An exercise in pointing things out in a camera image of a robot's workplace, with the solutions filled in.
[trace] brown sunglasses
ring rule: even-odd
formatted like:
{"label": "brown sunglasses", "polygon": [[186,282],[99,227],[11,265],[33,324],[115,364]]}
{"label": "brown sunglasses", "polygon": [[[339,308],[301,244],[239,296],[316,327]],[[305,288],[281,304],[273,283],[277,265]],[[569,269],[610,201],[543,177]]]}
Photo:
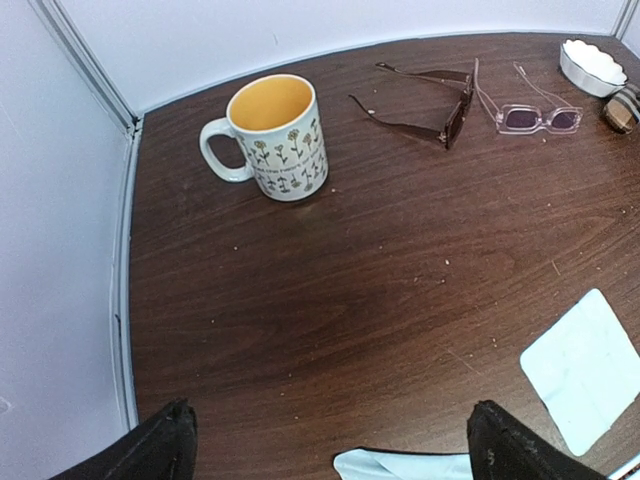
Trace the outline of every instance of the brown sunglasses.
{"label": "brown sunglasses", "polygon": [[428,72],[421,73],[409,73],[394,68],[390,65],[387,65],[384,62],[376,63],[376,67],[381,68],[383,70],[388,70],[393,73],[397,73],[398,75],[402,75],[405,77],[418,78],[420,80],[428,80],[431,82],[437,82],[445,84],[445,82],[455,82],[464,84],[464,89],[460,95],[460,100],[456,104],[455,108],[449,115],[449,119],[447,123],[445,123],[444,128],[442,130],[433,130],[427,127],[420,127],[418,125],[410,125],[407,123],[391,123],[385,122],[377,118],[371,111],[365,108],[360,100],[358,100],[354,95],[349,95],[362,109],[367,116],[375,121],[376,123],[387,127],[395,132],[402,133],[404,135],[409,135],[412,137],[419,138],[421,140],[430,140],[436,141],[445,146],[447,150],[453,147],[460,131],[462,130],[462,126],[467,118],[467,112],[469,111],[469,107],[471,106],[471,100],[473,99],[473,93],[475,92],[475,70],[478,68],[478,62],[476,60],[476,66],[474,67],[474,72],[471,73],[463,73],[463,72],[455,72],[451,70],[431,70]]}

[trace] white wall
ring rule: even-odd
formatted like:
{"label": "white wall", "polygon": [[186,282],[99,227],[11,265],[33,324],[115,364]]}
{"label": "white wall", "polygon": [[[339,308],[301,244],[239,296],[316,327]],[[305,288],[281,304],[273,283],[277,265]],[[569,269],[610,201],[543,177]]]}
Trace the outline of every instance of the white wall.
{"label": "white wall", "polygon": [[124,433],[109,287],[127,140],[26,0],[0,2],[0,478]]}
{"label": "white wall", "polygon": [[636,9],[636,13],[633,15],[622,41],[633,53],[640,57],[640,7]]}
{"label": "white wall", "polygon": [[623,0],[62,0],[138,113],[265,66],[397,38],[609,34]]}

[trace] tabletop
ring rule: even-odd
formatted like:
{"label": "tabletop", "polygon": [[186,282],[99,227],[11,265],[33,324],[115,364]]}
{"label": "tabletop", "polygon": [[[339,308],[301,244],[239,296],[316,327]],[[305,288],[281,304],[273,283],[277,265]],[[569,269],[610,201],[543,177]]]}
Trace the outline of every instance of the tabletop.
{"label": "tabletop", "polygon": [[[566,35],[408,40],[270,70],[318,94],[330,174],[294,204],[228,184],[198,134],[267,72],[149,113],[136,174],[130,318],[141,419],[187,397],[200,479],[335,479],[358,446],[466,452],[466,420],[492,399],[568,452],[523,374],[521,353],[587,291],[640,345],[640,134],[613,133],[603,102],[558,71]],[[631,79],[618,40],[580,36]],[[475,99],[454,148],[366,118],[440,128],[459,92],[381,72],[471,71],[499,105],[584,108],[574,135],[498,135]],[[214,151],[242,163],[234,140]],[[640,401],[580,458],[608,474],[640,450]]]}

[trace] small white dish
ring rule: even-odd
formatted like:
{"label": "small white dish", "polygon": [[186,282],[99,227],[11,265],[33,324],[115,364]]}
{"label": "small white dish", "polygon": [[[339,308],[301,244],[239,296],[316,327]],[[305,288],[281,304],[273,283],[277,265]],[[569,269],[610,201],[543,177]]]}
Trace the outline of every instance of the small white dish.
{"label": "small white dish", "polygon": [[560,68],[576,87],[595,97],[609,97],[627,83],[622,66],[611,55],[582,40],[564,42]]}

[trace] wooden table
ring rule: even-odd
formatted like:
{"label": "wooden table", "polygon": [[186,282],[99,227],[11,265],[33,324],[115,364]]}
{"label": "wooden table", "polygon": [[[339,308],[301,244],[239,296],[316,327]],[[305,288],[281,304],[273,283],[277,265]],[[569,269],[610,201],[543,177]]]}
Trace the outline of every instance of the wooden table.
{"label": "wooden table", "polygon": [[[473,405],[493,399],[566,447],[519,366],[522,351],[600,288],[640,345],[640,134],[612,133],[602,102],[558,72],[564,35],[411,40],[320,57],[291,72],[317,88],[330,178],[281,204],[226,184],[200,128],[256,78],[147,115],[137,172],[131,328],[144,419],[188,397],[197,478],[334,479],[357,446],[465,452]],[[615,39],[583,37],[630,77]],[[451,151],[382,129],[440,127],[454,90],[373,67],[471,71],[498,104],[547,107],[519,79],[582,106],[570,136],[497,135],[477,100]],[[241,163],[234,141],[214,150]],[[581,460],[610,473],[640,450],[640,401]]]}

